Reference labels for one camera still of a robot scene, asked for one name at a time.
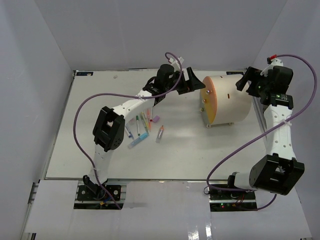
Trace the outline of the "cream round drawer organizer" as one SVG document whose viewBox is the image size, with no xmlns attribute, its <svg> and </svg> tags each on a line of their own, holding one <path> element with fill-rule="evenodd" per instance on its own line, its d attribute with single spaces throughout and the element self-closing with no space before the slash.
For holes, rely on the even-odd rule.
<svg viewBox="0 0 320 240">
<path fill-rule="evenodd" d="M 252 97 L 237 90 L 241 74 L 206 76 L 200 90 L 200 112 L 207 128 L 243 121 L 250 112 Z"/>
</svg>

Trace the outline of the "green cap white pen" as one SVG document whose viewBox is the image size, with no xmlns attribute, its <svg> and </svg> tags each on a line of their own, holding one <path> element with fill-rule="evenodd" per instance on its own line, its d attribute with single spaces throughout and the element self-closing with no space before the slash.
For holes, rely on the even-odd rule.
<svg viewBox="0 0 320 240">
<path fill-rule="evenodd" d="M 140 124 L 139 124 L 139 116 L 138 115 L 135 116 L 135 121 L 136 121 L 137 135 L 140 136 L 141 131 L 140 131 Z"/>
</svg>

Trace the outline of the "blue white pen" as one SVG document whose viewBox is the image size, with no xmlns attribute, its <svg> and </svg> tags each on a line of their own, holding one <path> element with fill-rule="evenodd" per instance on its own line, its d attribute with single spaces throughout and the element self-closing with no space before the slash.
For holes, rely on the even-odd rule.
<svg viewBox="0 0 320 240">
<path fill-rule="evenodd" d="M 129 138 L 131 138 L 132 140 L 135 139 L 134 136 L 133 136 L 133 134 L 132 134 L 132 132 L 131 132 L 131 130 L 130 130 L 130 128 L 129 128 L 127 125 L 125 125 L 125 131 L 126 131 L 126 134 L 127 134 L 127 136 L 128 136 Z"/>
</svg>

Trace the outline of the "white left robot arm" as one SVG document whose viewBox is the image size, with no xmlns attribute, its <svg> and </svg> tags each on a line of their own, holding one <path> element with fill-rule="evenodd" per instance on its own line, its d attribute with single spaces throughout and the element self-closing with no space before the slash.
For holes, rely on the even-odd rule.
<svg viewBox="0 0 320 240">
<path fill-rule="evenodd" d="M 170 89 L 181 95 L 205 88 L 205 84 L 195 76 L 191 67 L 186 71 L 188 80 L 185 80 L 184 74 L 175 70 L 172 65 L 163 64 L 156 76 L 149 79 L 137 94 L 137 98 L 113 108 L 105 106 L 100 110 L 93 128 L 95 167 L 89 175 L 83 177 L 84 185 L 94 199 L 99 200 L 105 196 L 106 187 L 103 183 L 108 179 L 108 168 L 114 150 L 123 142 L 126 123 L 144 110 L 157 105 Z"/>
</svg>

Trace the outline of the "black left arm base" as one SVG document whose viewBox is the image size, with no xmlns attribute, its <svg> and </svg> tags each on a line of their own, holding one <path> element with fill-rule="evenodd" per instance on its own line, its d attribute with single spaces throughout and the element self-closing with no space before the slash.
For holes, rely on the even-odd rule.
<svg viewBox="0 0 320 240">
<path fill-rule="evenodd" d="M 122 186 L 121 185 L 105 185 L 104 186 L 108 192 L 112 195 L 115 201 L 119 201 L 121 199 Z M 110 200 L 110 196 L 105 193 L 103 189 L 98 187 L 97 193 L 94 193 L 84 184 L 79 185 L 77 189 L 76 198 L 77 201 L 104 201 Z"/>
</svg>

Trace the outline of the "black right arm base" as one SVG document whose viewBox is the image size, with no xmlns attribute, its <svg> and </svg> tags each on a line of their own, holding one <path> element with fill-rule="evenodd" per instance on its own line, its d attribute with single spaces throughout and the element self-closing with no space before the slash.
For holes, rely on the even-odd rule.
<svg viewBox="0 0 320 240">
<path fill-rule="evenodd" d="M 212 213 L 255 211 L 257 209 L 254 192 L 222 191 L 205 187 L 203 193 L 209 198 Z"/>
</svg>

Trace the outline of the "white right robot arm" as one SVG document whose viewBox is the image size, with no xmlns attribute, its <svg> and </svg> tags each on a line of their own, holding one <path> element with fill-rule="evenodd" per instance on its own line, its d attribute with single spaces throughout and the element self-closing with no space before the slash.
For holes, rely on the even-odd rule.
<svg viewBox="0 0 320 240">
<path fill-rule="evenodd" d="M 292 147 L 291 122 L 293 97 L 287 95 L 293 78 L 293 70 L 283 66 L 275 58 L 268 67 L 259 70 L 249 67 L 244 76 L 235 84 L 242 91 L 259 98 L 265 106 L 263 111 L 266 122 L 266 153 L 250 172 L 234 172 L 229 176 L 225 187 L 226 195 L 236 200 L 244 190 L 264 190 L 274 194 L 287 195 L 305 171 L 305 165 L 298 162 Z"/>
</svg>

